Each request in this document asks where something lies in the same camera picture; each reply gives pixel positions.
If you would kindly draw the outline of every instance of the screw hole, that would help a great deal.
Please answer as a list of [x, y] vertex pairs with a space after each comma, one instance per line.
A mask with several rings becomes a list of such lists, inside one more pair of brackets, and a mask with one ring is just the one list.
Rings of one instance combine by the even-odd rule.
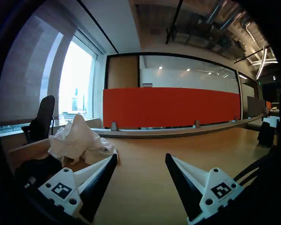
[[223, 208], [224, 208], [224, 206], [220, 205], [220, 206], [218, 207], [218, 211], [223, 210]]
[[69, 203], [70, 203], [71, 205], [76, 205], [76, 204], [77, 204], [77, 201], [76, 201], [76, 199], [71, 198], [71, 199], [69, 200]]
[[57, 205], [56, 207], [58, 208], [58, 210], [64, 211], [64, 207], [62, 205]]
[[48, 200], [49, 200], [49, 202], [52, 203], [52, 204], [55, 203], [55, 201], [54, 201], [52, 198], [48, 198]]
[[206, 205], [211, 205], [213, 203], [213, 201], [210, 199], [210, 198], [208, 198], [206, 201], [205, 201], [205, 204]]

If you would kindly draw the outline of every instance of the white cloth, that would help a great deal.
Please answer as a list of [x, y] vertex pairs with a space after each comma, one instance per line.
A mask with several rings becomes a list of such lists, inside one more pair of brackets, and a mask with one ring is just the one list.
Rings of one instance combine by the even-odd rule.
[[76, 163], [82, 156], [91, 165], [117, 154], [115, 147], [93, 132], [79, 114], [75, 115], [73, 123], [60, 128], [55, 136], [49, 136], [49, 141], [51, 147], [48, 152], [61, 162], [67, 157]]

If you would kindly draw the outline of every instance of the glass wall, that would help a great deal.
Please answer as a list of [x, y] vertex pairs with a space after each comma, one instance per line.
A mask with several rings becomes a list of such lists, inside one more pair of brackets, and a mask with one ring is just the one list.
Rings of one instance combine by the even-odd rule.
[[248, 96], [258, 98], [257, 83], [249, 78], [248, 76], [239, 73], [239, 79], [241, 81], [242, 90], [242, 117], [243, 119], [248, 118]]
[[233, 70], [188, 58], [140, 56], [140, 86], [205, 89], [239, 94]]

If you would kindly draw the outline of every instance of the desk divider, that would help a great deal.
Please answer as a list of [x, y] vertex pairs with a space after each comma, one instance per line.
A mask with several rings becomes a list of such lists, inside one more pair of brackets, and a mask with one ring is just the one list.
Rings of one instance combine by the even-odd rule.
[[103, 91], [103, 124], [171, 127], [240, 119], [239, 94], [193, 88], [119, 88]]

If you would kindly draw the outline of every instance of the black office chair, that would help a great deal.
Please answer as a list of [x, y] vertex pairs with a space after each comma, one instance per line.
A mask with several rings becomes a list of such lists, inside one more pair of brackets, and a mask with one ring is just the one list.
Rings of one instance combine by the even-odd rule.
[[29, 126], [21, 127], [25, 133], [28, 144], [48, 138], [51, 120], [53, 120], [51, 129], [51, 135], [53, 135], [54, 104], [55, 97], [53, 95], [43, 98], [40, 102], [40, 107], [36, 118], [31, 121]]

